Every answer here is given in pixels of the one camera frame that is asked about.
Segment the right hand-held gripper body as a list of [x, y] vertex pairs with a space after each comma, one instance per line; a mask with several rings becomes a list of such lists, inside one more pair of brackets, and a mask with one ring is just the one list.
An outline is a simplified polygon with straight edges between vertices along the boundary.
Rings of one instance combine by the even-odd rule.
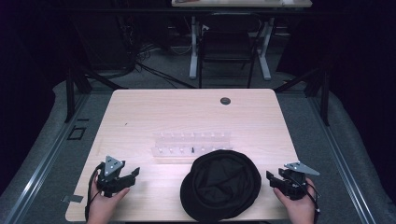
[[319, 172], [300, 161], [286, 163], [284, 169], [279, 168], [278, 174], [283, 178], [281, 192], [291, 200], [302, 199], [307, 193], [306, 175], [319, 175]]

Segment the black metal frame stand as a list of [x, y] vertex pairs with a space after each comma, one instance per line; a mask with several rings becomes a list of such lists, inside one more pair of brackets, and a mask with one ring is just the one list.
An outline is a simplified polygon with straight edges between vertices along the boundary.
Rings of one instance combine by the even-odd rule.
[[77, 87], [83, 94], [89, 94], [92, 91], [92, 85], [88, 81], [89, 77], [99, 81], [105, 86], [108, 86], [113, 91], [124, 90], [124, 87], [102, 77], [98, 73], [88, 69], [86, 66], [72, 65], [67, 72], [65, 80], [67, 103], [65, 123], [69, 122], [76, 113], [75, 87]]
[[286, 91], [302, 81], [307, 82], [304, 89], [304, 95], [306, 97], [315, 97], [318, 94], [318, 91], [321, 91], [319, 115], [324, 124], [329, 126], [328, 109], [330, 97], [330, 73], [327, 70], [323, 68], [315, 68], [302, 76], [295, 77], [280, 87], [275, 88], [275, 92], [280, 93]]

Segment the clear acrylic rack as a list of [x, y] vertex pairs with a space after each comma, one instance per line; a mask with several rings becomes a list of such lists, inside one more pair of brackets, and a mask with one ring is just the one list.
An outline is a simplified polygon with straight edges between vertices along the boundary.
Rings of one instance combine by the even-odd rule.
[[155, 133], [154, 157], [199, 157], [215, 150], [230, 150], [230, 133]]

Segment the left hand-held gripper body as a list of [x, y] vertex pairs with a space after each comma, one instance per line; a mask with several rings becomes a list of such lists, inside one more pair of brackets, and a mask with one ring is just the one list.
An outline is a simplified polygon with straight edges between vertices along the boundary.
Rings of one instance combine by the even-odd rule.
[[120, 172], [124, 166], [125, 161], [106, 156], [97, 180], [97, 187], [105, 197], [111, 198], [123, 190], [120, 183]]

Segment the person's right hand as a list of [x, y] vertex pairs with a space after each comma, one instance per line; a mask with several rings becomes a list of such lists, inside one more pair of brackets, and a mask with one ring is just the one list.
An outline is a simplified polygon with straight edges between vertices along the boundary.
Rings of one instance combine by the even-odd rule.
[[301, 200], [293, 201], [277, 188], [273, 188], [273, 192], [286, 207], [292, 224], [315, 224], [316, 208], [308, 195]]

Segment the metal floor rail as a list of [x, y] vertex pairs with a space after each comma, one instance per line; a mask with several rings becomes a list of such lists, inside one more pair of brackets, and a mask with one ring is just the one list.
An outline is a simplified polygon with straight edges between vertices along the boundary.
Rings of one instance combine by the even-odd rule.
[[332, 155], [332, 160], [335, 167], [343, 180], [344, 186], [346, 188], [347, 194], [352, 201], [355, 210], [360, 218], [361, 224], [377, 224], [375, 218], [368, 206], [368, 203], [363, 197], [361, 188], [356, 182], [355, 177], [351, 173], [351, 170], [347, 164], [347, 161], [339, 147], [339, 144], [333, 135], [332, 127], [325, 124], [320, 113], [319, 104], [315, 99], [308, 98], [311, 110], [313, 111], [317, 123], [319, 124], [321, 130], [324, 132], [326, 139], [330, 145], [330, 154]]
[[[73, 224], [65, 217], [73, 203], [63, 203], [62, 197], [74, 195], [89, 154], [95, 131], [91, 101], [90, 95], [79, 96], [76, 114], [67, 123], [65, 105], [56, 102], [21, 169], [0, 196], [0, 224]], [[81, 140], [67, 139], [74, 126], [86, 127]]]

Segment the black tape square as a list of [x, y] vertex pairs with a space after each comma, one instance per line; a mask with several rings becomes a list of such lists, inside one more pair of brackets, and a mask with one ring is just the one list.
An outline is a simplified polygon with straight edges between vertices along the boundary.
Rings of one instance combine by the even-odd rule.
[[67, 136], [68, 140], [81, 140], [86, 132], [86, 127], [74, 126]]

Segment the black hat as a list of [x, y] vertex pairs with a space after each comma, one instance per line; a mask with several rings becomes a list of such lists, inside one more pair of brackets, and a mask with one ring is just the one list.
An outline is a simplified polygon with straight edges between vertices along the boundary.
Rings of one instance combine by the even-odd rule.
[[254, 204], [262, 177], [253, 161], [233, 150], [216, 150], [197, 158], [180, 186], [185, 212], [199, 222], [239, 216]]

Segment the black chair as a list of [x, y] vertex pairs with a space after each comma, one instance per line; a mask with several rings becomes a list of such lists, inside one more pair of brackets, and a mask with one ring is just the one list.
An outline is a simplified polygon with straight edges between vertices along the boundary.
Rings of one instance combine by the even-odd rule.
[[199, 39], [198, 86], [203, 84], [204, 63], [249, 63], [247, 87], [250, 87], [257, 48], [264, 23], [254, 13], [212, 13], [201, 18], [205, 26]]

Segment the person's left hand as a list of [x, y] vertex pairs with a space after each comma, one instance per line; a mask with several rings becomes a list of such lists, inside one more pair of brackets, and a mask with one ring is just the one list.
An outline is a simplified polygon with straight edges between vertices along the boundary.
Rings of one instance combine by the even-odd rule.
[[101, 191], [97, 187], [97, 181], [93, 180], [87, 224], [107, 224], [112, 218], [118, 203], [129, 191], [129, 188], [125, 188], [113, 197], [107, 198], [101, 194]]

